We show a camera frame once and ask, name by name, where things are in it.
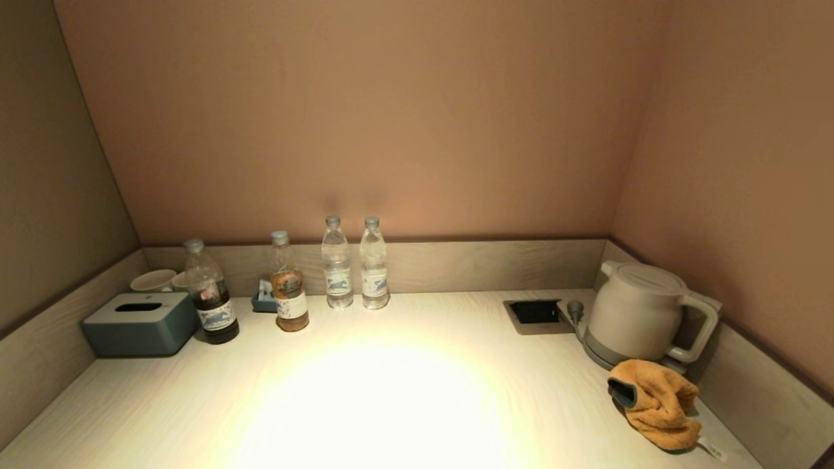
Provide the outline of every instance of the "white kettle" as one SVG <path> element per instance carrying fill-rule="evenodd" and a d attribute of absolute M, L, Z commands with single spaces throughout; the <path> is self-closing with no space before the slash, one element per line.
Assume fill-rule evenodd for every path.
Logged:
<path fill-rule="evenodd" d="M 689 290 L 676 275 L 650 265 L 608 260 L 601 269 L 608 281 L 596 296 L 583 337 L 591 358 L 608 367 L 631 358 L 659 361 L 670 356 L 691 363 L 701 356 L 718 323 L 721 303 Z M 672 344 L 683 319 L 682 306 L 706 315 L 689 350 Z"/>

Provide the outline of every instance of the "washcloth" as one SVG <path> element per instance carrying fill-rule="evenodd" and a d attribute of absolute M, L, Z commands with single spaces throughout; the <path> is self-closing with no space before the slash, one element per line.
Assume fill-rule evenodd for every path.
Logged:
<path fill-rule="evenodd" d="M 678 451 L 698 442 L 701 424 L 685 413 L 698 388 L 677 372 L 651 361 L 623 361 L 611 370 L 608 386 L 631 426 L 659 448 Z"/>

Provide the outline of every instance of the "bottle label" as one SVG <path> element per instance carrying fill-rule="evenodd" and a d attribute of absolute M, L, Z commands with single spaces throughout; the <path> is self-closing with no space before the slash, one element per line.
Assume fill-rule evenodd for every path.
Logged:
<path fill-rule="evenodd" d="M 326 270 L 324 272 L 324 281 L 327 283 L 328 295 L 346 295 L 351 291 L 350 269 Z"/>
<path fill-rule="evenodd" d="M 278 304 L 278 317 L 281 319 L 295 319 L 307 312 L 307 295 L 302 291 L 295 298 L 275 298 Z"/>
<path fill-rule="evenodd" d="M 388 270 L 373 269 L 362 271 L 362 295 L 375 298 L 388 293 Z"/>
<path fill-rule="evenodd" d="M 200 316 L 200 324 L 205 330 L 221 330 L 234 322 L 231 301 L 226 301 L 223 306 L 213 310 L 197 310 L 197 315 Z"/>

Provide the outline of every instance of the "pink wall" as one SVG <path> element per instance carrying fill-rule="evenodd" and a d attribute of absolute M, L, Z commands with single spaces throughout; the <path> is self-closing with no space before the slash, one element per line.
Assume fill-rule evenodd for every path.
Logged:
<path fill-rule="evenodd" d="M 683 2 L 613 234 L 834 391 L 833 2 Z"/>
<path fill-rule="evenodd" d="M 144 245 L 608 233 L 668 4 L 56 0 Z"/>

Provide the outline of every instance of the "water bottle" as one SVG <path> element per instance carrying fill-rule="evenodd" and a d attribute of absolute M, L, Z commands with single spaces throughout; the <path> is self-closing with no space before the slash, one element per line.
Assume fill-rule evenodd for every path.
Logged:
<path fill-rule="evenodd" d="M 331 308 L 346 308 L 354 302 L 354 292 L 350 284 L 348 239 L 342 233 L 342 220 L 338 215 L 330 215 L 324 222 L 327 224 L 327 230 L 321 241 L 321 260 L 324 263 L 327 304 Z"/>
<path fill-rule="evenodd" d="M 365 232 L 359 244 L 362 255 L 362 304 L 369 310 L 378 310 L 388 304 L 388 253 L 385 240 L 379 231 L 379 219 L 365 219 Z"/>
<path fill-rule="evenodd" d="M 197 308 L 206 341 L 209 344 L 228 342 L 238 335 L 240 326 L 234 315 L 223 271 L 205 251 L 202 240 L 188 240 L 184 246 L 188 253 L 185 259 L 188 294 Z"/>
<path fill-rule="evenodd" d="M 278 327 L 295 332 L 307 327 L 307 295 L 304 293 L 304 276 L 293 259 L 286 231 L 272 233 L 272 291 L 278 306 Z"/>

